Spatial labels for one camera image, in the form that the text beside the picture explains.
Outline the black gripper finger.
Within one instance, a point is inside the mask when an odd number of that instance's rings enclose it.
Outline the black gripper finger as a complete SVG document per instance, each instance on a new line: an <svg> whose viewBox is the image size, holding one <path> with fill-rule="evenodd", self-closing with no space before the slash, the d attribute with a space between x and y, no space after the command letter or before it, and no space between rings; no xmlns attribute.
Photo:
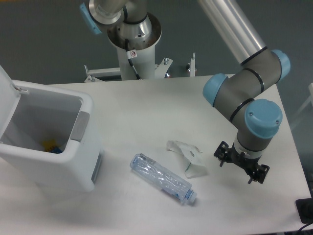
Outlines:
<svg viewBox="0 0 313 235"><path fill-rule="evenodd" d="M214 157L218 158L220 161L220 167L222 167L224 163L231 163L231 149L229 145L222 141L216 149Z"/></svg>
<svg viewBox="0 0 313 235"><path fill-rule="evenodd" d="M262 184L265 180L265 177L269 171L270 167L265 164L255 164L247 170L247 175L250 176L248 184L251 184L252 181Z"/></svg>

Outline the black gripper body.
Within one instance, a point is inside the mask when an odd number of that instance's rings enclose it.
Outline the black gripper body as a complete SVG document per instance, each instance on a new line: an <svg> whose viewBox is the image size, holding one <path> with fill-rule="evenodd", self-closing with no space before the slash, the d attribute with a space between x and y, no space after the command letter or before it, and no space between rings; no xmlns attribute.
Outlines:
<svg viewBox="0 0 313 235"><path fill-rule="evenodd" d="M238 152L233 145L227 152L227 163L233 163L243 169L247 175L252 175L257 171L259 158L250 159L244 152Z"/></svg>

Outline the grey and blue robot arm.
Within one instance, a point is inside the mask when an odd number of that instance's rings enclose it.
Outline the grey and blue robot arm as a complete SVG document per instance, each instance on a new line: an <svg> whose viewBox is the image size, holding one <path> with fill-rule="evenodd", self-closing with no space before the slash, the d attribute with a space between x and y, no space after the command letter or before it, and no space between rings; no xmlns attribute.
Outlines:
<svg viewBox="0 0 313 235"><path fill-rule="evenodd" d="M233 145L222 142L214 156L242 168L251 181L263 183L269 167L258 161L283 115L276 103L258 95L289 73L290 60L282 51L267 48L236 1L201 0L199 5L242 66L232 77L212 76L203 88L205 99L238 130ZM157 77L160 66L155 65L154 46L161 26L145 0L87 0L80 11L90 30L107 33L117 48L122 79Z"/></svg>

